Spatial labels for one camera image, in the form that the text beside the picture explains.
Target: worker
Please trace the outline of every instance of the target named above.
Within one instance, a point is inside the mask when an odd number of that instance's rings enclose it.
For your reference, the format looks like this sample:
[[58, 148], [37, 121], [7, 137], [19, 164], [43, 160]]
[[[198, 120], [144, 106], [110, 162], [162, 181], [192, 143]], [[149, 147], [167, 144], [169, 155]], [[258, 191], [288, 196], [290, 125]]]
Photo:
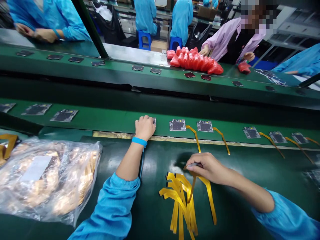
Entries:
[[294, 55], [272, 71], [310, 77], [320, 73], [320, 43]]
[[154, 23], [156, 18], [157, 8], [154, 0], [135, 0], [134, 6], [136, 9], [136, 29], [149, 33], [152, 39], [160, 39], [160, 24]]
[[16, 30], [25, 37], [91, 41], [71, 0], [8, 0]]
[[[103, 184], [91, 217], [82, 222], [69, 240], [124, 239], [131, 228], [131, 207], [140, 186], [140, 158], [155, 131], [153, 118], [135, 121], [136, 135], [116, 172]], [[203, 167], [189, 166], [199, 163]], [[276, 239], [317, 239], [320, 223], [308, 217], [297, 205], [278, 193], [266, 190], [238, 172], [223, 166], [210, 153], [193, 154], [186, 163], [215, 184], [231, 186], [252, 205], [253, 213]]]
[[266, 35], [266, 26], [262, 20], [267, 16], [274, 17], [272, 13], [277, 6], [272, 5], [273, 2], [259, 0], [258, 5], [250, 6], [250, 14], [226, 22], [202, 44], [200, 54], [207, 55], [212, 50], [210, 57], [222, 63], [238, 64], [243, 60], [251, 62], [255, 58], [253, 51]]
[[192, 0], [178, 0], [172, 12], [170, 37], [179, 37], [185, 46], [188, 40], [188, 26], [193, 19]]
[[[211, 3], [212, 3], [212, 0], [203, 0], [204, 7], [210, 7]], [[214, 0], [212, 8], [216, 9], [218, 4], [219, 4], [219, 0]]]

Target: pink jacket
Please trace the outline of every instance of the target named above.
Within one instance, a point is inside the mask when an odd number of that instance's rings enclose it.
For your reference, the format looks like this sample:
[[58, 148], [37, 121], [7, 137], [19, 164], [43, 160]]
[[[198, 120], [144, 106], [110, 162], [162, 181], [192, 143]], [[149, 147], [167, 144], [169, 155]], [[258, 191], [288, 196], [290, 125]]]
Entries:
[[[210, 50], [213, 49], [210, 57], [215, 59], [216, 61], [219, 61], [220, 58], [222, 58], [223, 55], [227, 53], [227, 45], [235, 30], [237, 30], [239, 36], [239, 33], [241, 31], [241, 24], [244, 24], [244, 21], [244, 19], [236, 18], [225, 23], [211, 38], [208, 38], [203, 43], [202, 48], [207, 44]], [[253, 35], [253, 37], [249, 40], [238, 60], [241, 59], [245, 53], [253, 52], [257, 48], [259, 43], [266, 35], [265, 26], [261, 25], [258, 32], [259, 33]]]

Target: blue plastic stool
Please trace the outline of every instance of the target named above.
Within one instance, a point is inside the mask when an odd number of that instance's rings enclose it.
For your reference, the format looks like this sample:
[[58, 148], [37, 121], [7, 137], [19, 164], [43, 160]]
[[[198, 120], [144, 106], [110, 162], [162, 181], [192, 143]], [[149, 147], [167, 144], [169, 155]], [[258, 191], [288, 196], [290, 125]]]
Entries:
[[182, 47], [182, 39], [181, 38], [178, 38], [178, 37], [171, 37], [170, 39], [170, 49], [169, 50], [172, 50], [173, 49], [173, 43], [176, 42], [178, 43], [178, 45], [180, 47]]
[[[151, 42], [152, 42], [152, 40], [151, 40], [150, 33], [145, 33], [143, 31], [138, 31], [138, 35], [139, 35], [139, 49], [144, 49], [144, 50], [151, 51]], [[143, 43], [142, 37], [147, 37], [148, 43]]]

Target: blue wristband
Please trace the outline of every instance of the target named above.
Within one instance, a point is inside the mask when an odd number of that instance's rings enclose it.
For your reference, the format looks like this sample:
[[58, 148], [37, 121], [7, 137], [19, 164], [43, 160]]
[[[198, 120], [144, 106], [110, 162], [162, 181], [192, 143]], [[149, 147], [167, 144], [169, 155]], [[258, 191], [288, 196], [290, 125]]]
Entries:
[[55, 30], [55, 29], [52, 29], [52, 30], [53, 30], [54, 33], [57, 35], [58, 39], [61, 39], [61, 36], [60, 36], [60, 34], [57, 32], [57, 30]]
[[[142, 146], [144, 146], [144, 149], [146, 148], [146, 146], [147, 146], [147, 144], [148, 144], [147, 141], [145, 141], [145, 140], [143, 140], [143, 139], [141, 139], [141, 138], [136, 138], [136, 137], [134, 137], [134, 138], [132, 139], [132, 142], [141, 144]], [[142, 168], [143, 168], [144, 149], [143, 149], [143, 151], [142, 151], [141, 169], [140, 169], [140, 174], [139, 174], [139, 178], [140, 178], [140, 179], [141, 179]]]
[[134, 137], [134, 138], [132, 139], [132, 142], [141, 144], [141, 145], [144, 146], [144, 147], [146, 147], [147, 144], [148, 144], [147, 141], [145, 141], [145, 140], [143, 140], [143, 139], [141, 139], [141, 138], [136, 138], [136, 137]]

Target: black trash bag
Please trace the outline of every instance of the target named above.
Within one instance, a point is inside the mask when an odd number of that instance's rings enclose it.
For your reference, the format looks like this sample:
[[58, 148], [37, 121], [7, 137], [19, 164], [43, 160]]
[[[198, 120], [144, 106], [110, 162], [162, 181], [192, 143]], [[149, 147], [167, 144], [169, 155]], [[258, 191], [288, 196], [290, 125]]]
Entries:
[[103, 33], [105, 43], [122, 45], [122, 41], [126, 39], [117, 11], [113, 5], [106, 5], [112, 13], [111, 21], [105, 20], [99, 13], [95, 13], [96, 22]]
[[207, 40], [207, 37], [211, 31], [212, 24], [206, 24], [202, 22], [197, 22], [190, 33], [190, 36], [187, 40], [186, 47], [189, 49], [198, 48], [198, 51], [201, 50], [202, 44]]

